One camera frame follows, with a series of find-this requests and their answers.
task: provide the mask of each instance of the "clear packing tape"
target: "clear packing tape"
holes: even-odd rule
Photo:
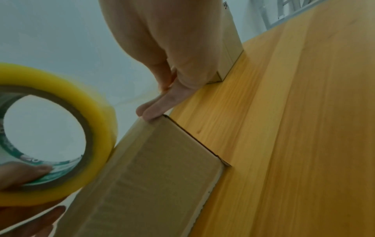
[[[28,157],[9,142],[3,127],[5,113],[15,101],[27,95],[59,104],[77,119],[86,138],[85,152],[81,157],[47,162]],[[15,159],[30,165],[49,164],[54,168],[38,180],[0,191],[0,207],[38,205],[79,190],[104,167],[116,139],[114,108],[95,91],[45,71],[0,63],[0,165]]]

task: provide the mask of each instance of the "yellow tape roll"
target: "yellow tape roll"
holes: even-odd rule
[[[1,191],[0,207],[38,205],[70,195],[93,180],[107,162],[116,143],[115,111],[95,92],[41,70],[0,64],[0,107],[6,111],[25,95],[48,99],[71,112],[84,129],[86,149],[82,157],[68,163],[56,162],[53,166],[59,167],[61,172],[51,173],[44,180],[23,185],[19,189]],[[11,145],[3,129],[1,132],[0,145],[7,150],[7,146]],[[8,150],[9,154],[13,152],[12,147]],[[11,155],[16,158],[20,156],[19,152]]]

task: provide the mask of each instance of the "packing tape roll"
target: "packing tape roll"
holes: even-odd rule
[[[69,111],[85,133],[81,157],[47,162],[28,157],[7,139],[7,109],[27,95],[50,100]],[[105,99],[87,87],[53,74],[15,64],[0,64],[0,164],[11,159],[31,165],[50,164],[53,171],[15,189],[0,191],[0,207],[32,206],[55,201],[88,184],[107,162],[117,139],[116,114]]]

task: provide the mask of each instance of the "wooden floor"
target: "wooden floor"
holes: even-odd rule
[[[171,115],[233,165],[191,237],[375,236],[375,1],[328,0],[244,49]]]

